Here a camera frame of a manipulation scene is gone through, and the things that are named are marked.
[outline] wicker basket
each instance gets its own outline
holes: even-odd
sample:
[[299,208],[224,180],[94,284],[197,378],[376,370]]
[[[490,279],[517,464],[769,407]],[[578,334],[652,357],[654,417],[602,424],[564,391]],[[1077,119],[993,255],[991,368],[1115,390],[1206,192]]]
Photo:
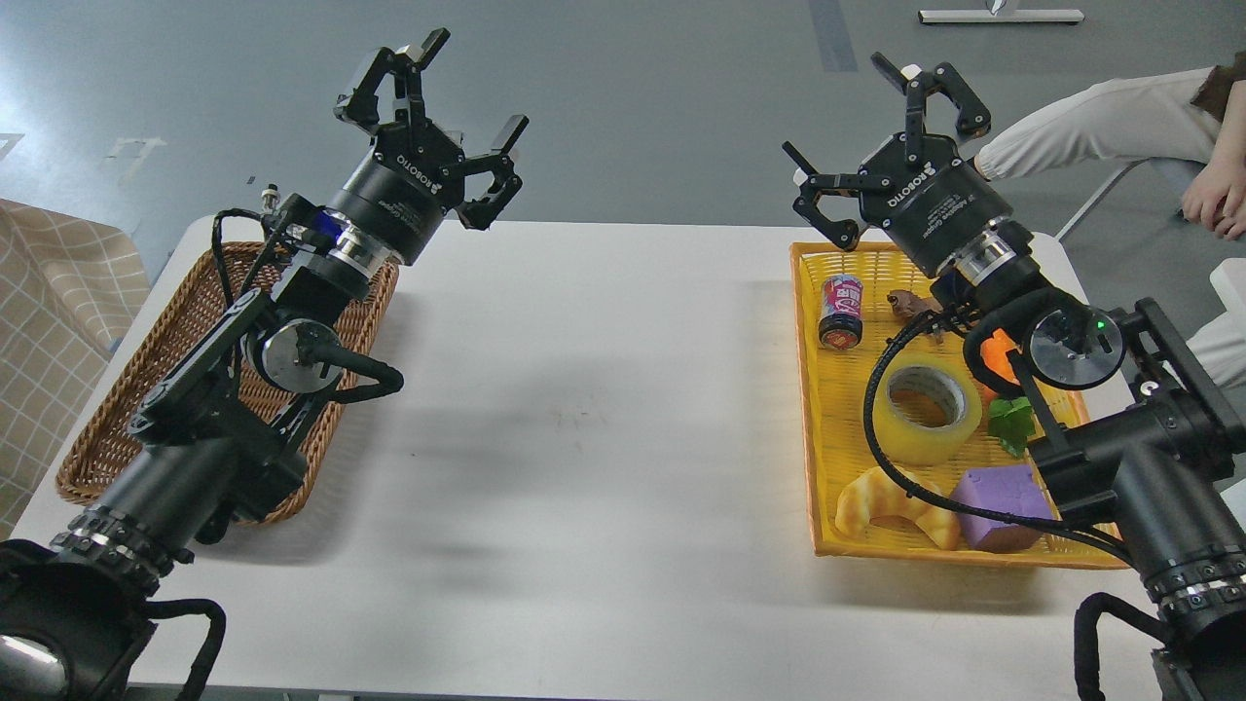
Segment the wicker basket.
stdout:
[[[242,283],[262,245],[250,242],[224,244],[234,289]],[[268,290],[279,275],[277,268],[265,265],[257,275],[255,284]],[[397,266],[386,263],[373,276],[368,299],[350,301],[335,326],[343,345],[355,350],[356,354],[369,352],[380,319],[394,295],[396,281]],[[216,324],[223,304],[221,278],[211,252],[206,252],[187,273],[147,337],[126,364],[103,403],[74,442],[56,476],[56,489],[65,501],[82,506],[95,502],[138,456],[140,443],[126,432],[130,417],[147,391],[159,382]],[[343,374],[339,387],[354,387],[356,381],[355,374]],[[289,393],[262,381],[255,371],[244,365],[239,398],[260,420],[270,421],[290,397]],[[288,519],[299,513],[307,503],[315,486],[320,462],[329,448],[329,441],[341,420],[341,410],[340,405],[330,403],[320,413],[300,449],[308,463],[303,487],[260,523]]]

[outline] beige fabric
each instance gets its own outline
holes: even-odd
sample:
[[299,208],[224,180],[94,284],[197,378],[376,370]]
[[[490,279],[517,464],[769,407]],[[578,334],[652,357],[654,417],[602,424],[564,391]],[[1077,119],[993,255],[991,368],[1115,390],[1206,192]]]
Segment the beige fabric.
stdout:
[[121,230],[0,199],[0,538],[147,298]]
[[1190,97],[1210,68],[1114,78],[1057,100],[1003,129],[974,156],[991,179],[1083,161],[1180,158],[1206,163],[1220,122]]

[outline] robotiq logo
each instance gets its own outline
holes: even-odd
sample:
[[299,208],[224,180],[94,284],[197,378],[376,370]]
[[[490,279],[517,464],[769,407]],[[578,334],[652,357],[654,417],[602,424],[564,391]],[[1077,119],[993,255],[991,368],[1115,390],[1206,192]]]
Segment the robotiq logo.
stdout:
[[429,176],[424,174],[424,171],[421,171],[420,168],[417,168],[415,166],[415,163],[412,163],[411,161],[407,161],[406,156],[399,153],[397,154],[397,164],[402,166],[402,169],[405,169],[406,172],[409,172],[412,176],[415,176],[415,179],[420,181],[421,184],[424,184],[425,187],[427,187],[429,192],[436,194],[437,191],[441,189],[441,183],[440,182],[432,182],[432,178],[430,178]]
[[934,166],[932,166],[930,161],[926,161],[926,166],[922,167],[922,172],[917,173],[917,177],[908,181],[908,184],[901,187],[900,192],[897,192],[895,197],[887,199],[887,205],[895,207],[896,204],[900,204],[901,202],[907,199],[908,195],[912,194],[917,189],[917,187],[921,183],[926,182],[926,178],[931,177],[932,174],[934,174]]

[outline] purple cube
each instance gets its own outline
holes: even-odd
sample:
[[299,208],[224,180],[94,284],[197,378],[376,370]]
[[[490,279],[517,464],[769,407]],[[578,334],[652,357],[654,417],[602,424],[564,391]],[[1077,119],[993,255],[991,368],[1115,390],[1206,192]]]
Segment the purple cube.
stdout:
[[[1052,518],[1052,509],[1025,464],[968,471],[952,491],[952,499],[1018,517]],[[1015,553],[1029,548],[1042,535],[1025,527],[981,517],[957,514],[957,518],[961,520],[964,542],[974,550]]]

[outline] packing tape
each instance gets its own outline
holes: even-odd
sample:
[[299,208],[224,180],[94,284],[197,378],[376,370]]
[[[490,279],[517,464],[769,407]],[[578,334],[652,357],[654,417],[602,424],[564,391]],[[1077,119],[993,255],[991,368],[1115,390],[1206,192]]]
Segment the packing tape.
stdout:
[[[942,421],[910,420],[893,395],[913,393],[930,400]],[[873,428],[888,458],[912,466],[937,466],[948,461],[982,423],[982,400],[969,371],[926,354],[906,354],[892,361],[882,376],[873,403]],[[902,402],[913,408],[917,403]]]

